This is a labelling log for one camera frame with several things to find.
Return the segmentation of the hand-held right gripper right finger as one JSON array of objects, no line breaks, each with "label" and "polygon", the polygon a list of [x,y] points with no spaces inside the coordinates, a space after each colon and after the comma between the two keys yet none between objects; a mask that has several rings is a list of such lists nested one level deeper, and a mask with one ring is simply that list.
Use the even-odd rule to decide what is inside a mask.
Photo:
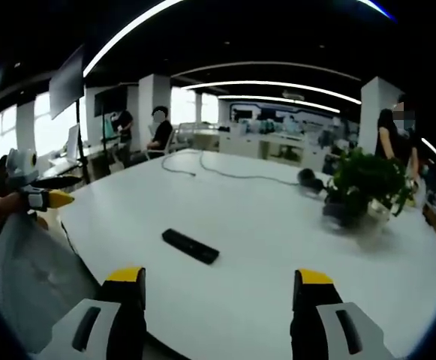
[{"label": "hand-held right gripper right finger", "polygon": [[356,304],[344,302],[332,279],[309,269],[295,271],[294,359],[393,359],[381,328]]}]

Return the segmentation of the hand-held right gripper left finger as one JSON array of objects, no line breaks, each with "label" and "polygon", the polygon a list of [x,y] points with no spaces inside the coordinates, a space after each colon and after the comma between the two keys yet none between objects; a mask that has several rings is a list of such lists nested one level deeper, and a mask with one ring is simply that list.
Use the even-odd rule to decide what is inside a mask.
[{"label": "hand-held right gripper left finger", "polygon": [[141,359],[146,337],[146,269],[113,272],[53,327],[38,359]]}]

